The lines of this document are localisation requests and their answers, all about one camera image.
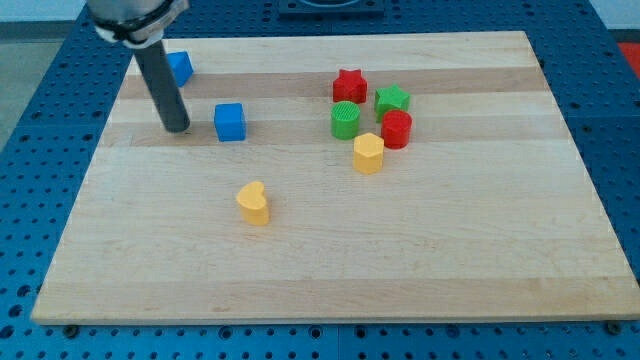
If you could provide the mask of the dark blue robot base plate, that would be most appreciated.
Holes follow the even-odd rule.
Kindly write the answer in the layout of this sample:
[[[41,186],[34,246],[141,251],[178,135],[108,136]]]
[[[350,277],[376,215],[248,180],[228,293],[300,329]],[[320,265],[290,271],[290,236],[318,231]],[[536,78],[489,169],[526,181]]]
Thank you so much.
[[[385,12],[385,0],[277,0],[281,18],[372,15]]]

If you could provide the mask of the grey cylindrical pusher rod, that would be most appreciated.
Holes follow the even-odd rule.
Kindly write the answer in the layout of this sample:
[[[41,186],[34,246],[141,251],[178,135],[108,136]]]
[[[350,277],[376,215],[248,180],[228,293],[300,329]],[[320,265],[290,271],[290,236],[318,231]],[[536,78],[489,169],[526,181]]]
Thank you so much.
[[[169,133],[186,131],[190,118],[162,41],[136,49],[134,57],[164,129]]]

